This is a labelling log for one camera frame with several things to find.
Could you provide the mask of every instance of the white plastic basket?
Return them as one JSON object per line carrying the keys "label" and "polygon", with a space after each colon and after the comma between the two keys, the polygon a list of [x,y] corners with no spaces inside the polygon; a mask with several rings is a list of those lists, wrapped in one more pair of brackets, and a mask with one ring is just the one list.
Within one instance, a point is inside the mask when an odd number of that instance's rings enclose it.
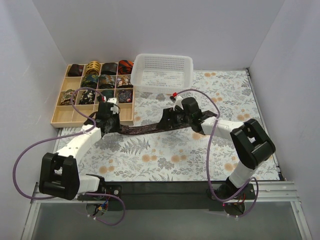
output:
{"label": "white plastic basket", "polygon": [[131,83],[139,92],[172,94],[192,86],[193,71],[189,56],[139,54],[134,60]]}

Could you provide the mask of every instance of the glass panel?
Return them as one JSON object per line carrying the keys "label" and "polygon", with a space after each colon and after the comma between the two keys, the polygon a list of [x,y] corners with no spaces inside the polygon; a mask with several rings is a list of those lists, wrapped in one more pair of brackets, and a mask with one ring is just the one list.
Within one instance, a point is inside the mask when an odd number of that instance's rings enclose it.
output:
{"label": "glass panel", "polygon": [[[257,202],[238,220],[205,209],[128,210],[112,227],[86,215],[85,203],[42,203],[32,239],[302,239],[290,202]],[[120,216],[107,212],[101,219],[115,222]]]}

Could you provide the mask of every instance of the floral tablecloth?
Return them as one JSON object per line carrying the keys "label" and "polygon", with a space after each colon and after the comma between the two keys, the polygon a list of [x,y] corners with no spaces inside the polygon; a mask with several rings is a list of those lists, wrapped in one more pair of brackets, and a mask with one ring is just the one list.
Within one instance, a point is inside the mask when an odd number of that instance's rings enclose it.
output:
{"label": "floral tablecloth", "polygon": [[[245,71],[194,71],[193,88],[208,94],[221,111],[221,118],[246,121],[255,118],[261,123],[258,108]],[[195,97],[202,111],[212,104],[200,93],[187,92],[183,97]],[[166,94],[135,93],[134,125],[157,123],[164,108],[172,107]],[[79,132],[81,128],[64,128],[62,135]],[[106,134],[78,164],[80,174],[96,174],[106,181],[204,181],[206,151],[209,136],[191,128],[170,132],[126,136]],[[62,148],[70,138],[61,139]],[[210,153],[212,180],[225,180],[238,164],[231,141],[214,137]],[[255,176],[259,180],[278,180],[273,157],[265,161]]]}

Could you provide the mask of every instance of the wooden tray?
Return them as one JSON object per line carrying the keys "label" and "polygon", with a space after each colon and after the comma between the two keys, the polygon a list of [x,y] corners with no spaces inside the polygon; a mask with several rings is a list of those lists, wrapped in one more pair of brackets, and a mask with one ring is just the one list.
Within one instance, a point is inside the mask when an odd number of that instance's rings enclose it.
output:
{"label": "wooden tray", "polygon": [[[80,64],[83,65],[83,72],[82,76],[68,76],[68,71],[71,68],[72,64],[68,65],[65,71],[63,83],[61,86],[61,90],[59,93],[59,96],[56,100],[56,105],[54,109],[54,113],[51,119],[51,125],[55,128],[67,128],[67,127],[81,127],[84,122],[86,121],[86,118],[81,116],[79,113],[77,113],[74,108],[70,106],[61,106],[60,101],[61,97],[63,96],[64,92],[69,89],[76,90],[81,87],[81,82],[83,81],[83,77],[85,76],[87,64]],[[101,92],[106,89],[98,89],[99,86],[97,86],[98,92]],[[132,96],[132,103],[119,103],[118,106],[120,107],[120,123],[122,125],[132,126],[134,124],[134,109],[135,109],[135,88],[121,88],[117,89],[117,83],[115,83],[115,89],[114,90],[114,97],[118,96],[119,90],[124,89],[131,89],[133,90],[133,96]],[[77,109],[79,109],[82,113],[86,114],[87,116],[90,115],[93,112],[96,112],[98,110],[99,102],[97,100],[97,95],[95,96],[94,104],[89,105],[80,105],[79,101],[81,98],[82,93],[84,90],[81,90],[78,92],[75,100],[75,106]]]}

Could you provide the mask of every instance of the rolled necktie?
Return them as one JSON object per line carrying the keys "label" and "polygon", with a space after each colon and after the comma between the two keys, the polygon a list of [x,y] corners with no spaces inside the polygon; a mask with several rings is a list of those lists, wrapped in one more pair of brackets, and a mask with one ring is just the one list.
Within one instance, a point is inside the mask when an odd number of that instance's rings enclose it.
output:
{"label": "rolled necktie", "polygon": [[86,69],[85,69],[85,75],[88,75],[88,74],[99,75],[100,67],[101,67],[100,63],[97,61],[89,62],[89,64],[86,66]]}
{"label": "rolled necktie", "polygon": [[[101,92],[101,94],[102,94],[103,96],[105,96],[106,100],[108,101],[108,99],[114,97],[115,92],[114,92],[113,90],[103,90],[103,91]],[[102,101],[101,95],[99,94],[96,99],[97,99],[97,100],[99,101],[99,103],[100,103],[100,102]]]}
{"label": "rolled necktie", "polygon": [[118,65],[118,74],[120,75],[131,74],[133,67],[134,67],[134,63],[132,61],[121,60],[119,61],[119,65]]}
{"label": "rolled necktie", "polygon": [[101,74],[116,75],[118,64],[115,62],[108,62],[102,65]]}
{"label": "rolled necktie", "polygon": [[82,93],[79,104],[80,105],[89,105],[95,103],[95,91],[93,90],[86,90]]}
{"label": "rolled necktie", "polygon": [[98,80],[99,80],[98,75],[95,75],[95,74],[85,75],[81,83],[81,87],[96,89],[98,85]]}
{"label": "rolled necktie", "polygon": [[[74,93],[75,90],[72,90],[72,89],[69,89],[67,91],[65,91],[65,93],[62,95],[61,97],[61,100],[60,100],[60,105],[61,106],[68,106],[68,105],[71,105],[71,97],[72,97],[72,94]],[[77,94],[75,94],[73,96],[73,102],[75,103],[76,102],[76,97],[77,97]]]}
{"label": "rolled necktie", "polygon": [[132,89],[119,90],[117,97],[120,104],[132,103],[133,91]]}
{"label": "rolled necktie", "polygon": [[99,76],[99,89],[114,89],[116,85],[116,77],[109,75],[100,75]]}
{"label": "rolled necktie", "polygon": [[72,66],[68,71],[68,77],[81,77],[83,71],[84,71],[83,65],[72,64]]}
{"label": "rolled necktie", "polygon": [[133,88],[130,82],[130,76],[118,76],[116,79],[116,88],[117,89],[129,89]]}

